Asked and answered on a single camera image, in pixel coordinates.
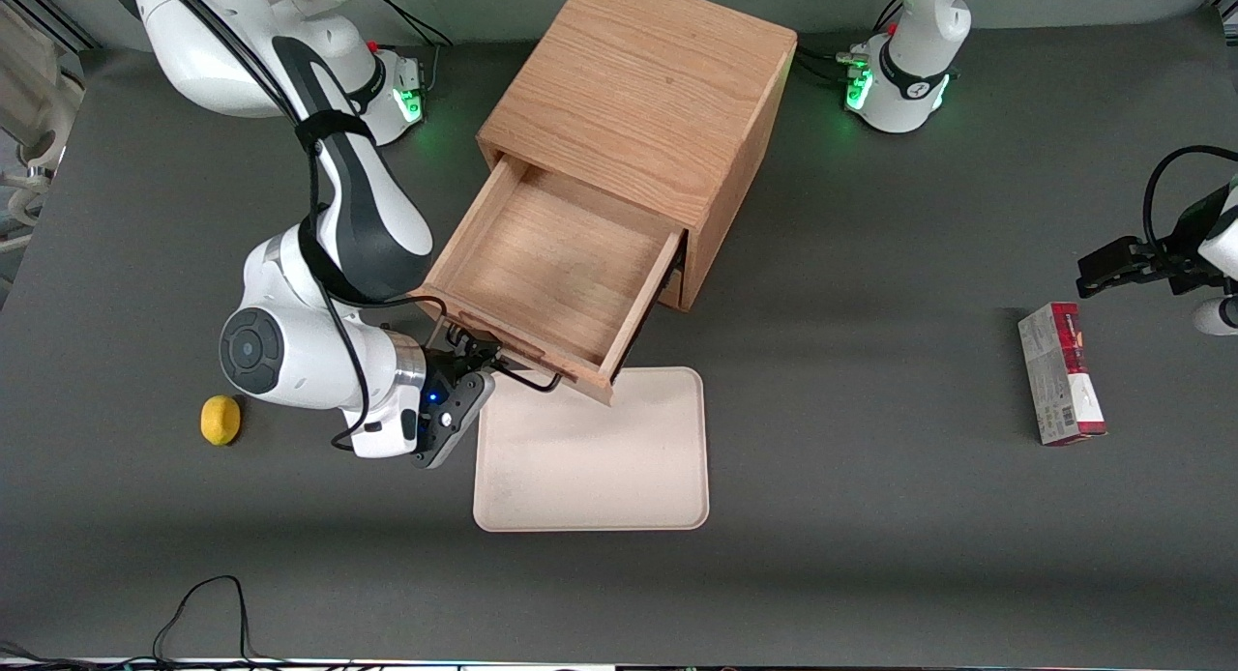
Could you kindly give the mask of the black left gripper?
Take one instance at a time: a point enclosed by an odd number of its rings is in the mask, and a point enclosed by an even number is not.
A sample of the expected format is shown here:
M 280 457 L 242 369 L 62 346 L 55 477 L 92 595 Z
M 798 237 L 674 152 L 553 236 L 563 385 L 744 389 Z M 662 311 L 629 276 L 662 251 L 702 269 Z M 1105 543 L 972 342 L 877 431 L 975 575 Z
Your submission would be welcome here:
M 1228 292 L 1228 277 L 1198 255 L 1198 245 L 1219 222 L 1229 192 L 1231 187 L 1223 186 L 1195 201 L 1176 219 L 1170 235 L 1159 240 L 1172 264 L 1167 279 L 1172 296 L 1186 295 L 1195 288 L 1224 288 Z M 1106 288 L 1122 286 L 1132 277 L 1167 277 L 1155 245 L 1136 236 L 1124 236 L 1122 241 L 1110 241 L 1080 258 L 1080 298 L 1091 298 Z

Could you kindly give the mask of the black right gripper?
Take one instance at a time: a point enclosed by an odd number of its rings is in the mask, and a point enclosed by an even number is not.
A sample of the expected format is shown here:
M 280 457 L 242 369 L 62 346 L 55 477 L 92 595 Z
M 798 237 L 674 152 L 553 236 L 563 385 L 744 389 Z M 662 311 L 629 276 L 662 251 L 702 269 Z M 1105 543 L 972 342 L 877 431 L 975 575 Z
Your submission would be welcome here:
M 449 350 L 427 352 L 427 375 L 417 411 L 412 461 L 433 469 L 451 454 L 491 397 L 491 371 L 504 370 L 500 340 L 475 340 L 468 331 L 448 331 Z

